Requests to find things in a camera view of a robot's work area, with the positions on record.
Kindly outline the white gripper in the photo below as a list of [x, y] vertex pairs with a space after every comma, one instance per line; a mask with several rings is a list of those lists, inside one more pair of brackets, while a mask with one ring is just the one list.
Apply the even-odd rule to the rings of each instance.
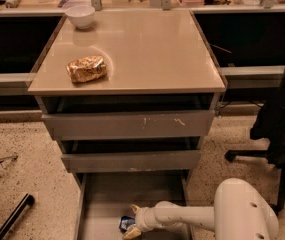
[[128, 230], [123, 235], [123, 240], [133, 240], [139, 237], [142, 232], [152, 231], [159, 226], [159, 221], [156, 219], [154, 208], [139, 207], [136, 204], [131, 204], [130, 208], [135, 214], [136, 226], [131, 225], [128, 227]]

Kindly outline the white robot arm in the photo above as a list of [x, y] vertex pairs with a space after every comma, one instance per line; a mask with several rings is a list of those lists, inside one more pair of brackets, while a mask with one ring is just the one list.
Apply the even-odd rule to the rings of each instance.
[[216, 189], [212, 207], [179, 206], [160, 201], [154, 207], [132, 204], [135, 223], [124, 233], [132, 240], [156, 229], [180, 231], [184, 225], [215, 233], [216, 240], [274, 240], [277, 215], [260, 193], [238, 178], [224, 180]]

